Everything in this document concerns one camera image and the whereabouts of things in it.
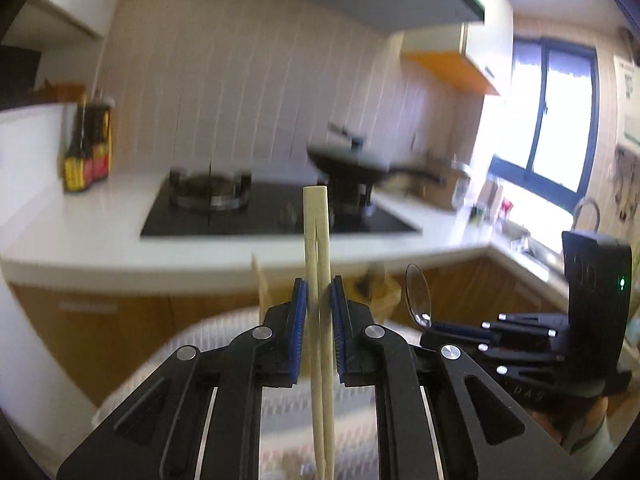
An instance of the pot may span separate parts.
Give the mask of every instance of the pot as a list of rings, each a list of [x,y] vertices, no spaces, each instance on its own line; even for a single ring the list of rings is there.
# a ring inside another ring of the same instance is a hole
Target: pot
[[[351,147],[308,146],[306,152],[315,167],[327,174],[330,179],[347,180],[355,184],[373,186],[395,174],[410,174],[434,182],[439,186],[446,184],[441,174],[401,164],[390,164],[375,154],[365,152],[362,149],[365,138],[355,136],[345,128],[329,123],[329,131],[349,139]]]

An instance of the window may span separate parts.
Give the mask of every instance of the window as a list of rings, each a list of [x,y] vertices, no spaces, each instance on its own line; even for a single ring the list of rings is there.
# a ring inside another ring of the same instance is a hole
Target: window
[[[515,40],[504,135],[489,172],[572,212],[591,176],[598,107],[595,49]]]

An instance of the faucet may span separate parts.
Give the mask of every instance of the faucet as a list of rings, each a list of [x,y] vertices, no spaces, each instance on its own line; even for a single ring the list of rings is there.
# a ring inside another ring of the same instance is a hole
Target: faucet
[[[591,204],[596,210],[596,227],[594,227],[593,231],[598,232],[598,228],[600,227],[600,208],[598,207],[598,203],[593,198],[584,197],[575,205],[574,209],[574,223],[571,225],[571,231],[575,229],[576,224],[578,223],[578,217],[582,211],[583,206]]]

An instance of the wooden lower cabinet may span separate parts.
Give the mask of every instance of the wooden lower cabinet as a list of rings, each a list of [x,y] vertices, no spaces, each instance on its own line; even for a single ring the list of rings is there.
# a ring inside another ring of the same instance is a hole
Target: wooden lower cabinet
[[[479,326],[501,312],[552,312],[554,307],[489,260],[424,271],[433,319]],[[399,283],[404,276],[396,276]],[[272,288],[273,304],[292,284]],[[214,296],[100,296],[12,286],[34,329],[71,380],[98,406],[178,332],[208,317],[258,304],[258,291]],[[392,319],[415,328],[401,303]]]

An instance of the chopsticks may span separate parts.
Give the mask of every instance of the chopsticks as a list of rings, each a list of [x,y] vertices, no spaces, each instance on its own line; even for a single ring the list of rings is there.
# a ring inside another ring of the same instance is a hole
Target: chopsticks
[[[319,480],[333,480],[334,334],[330,306],[329,209],[325,186],[303,190],[308,312],[305,343],[311,363],[311,411]]]

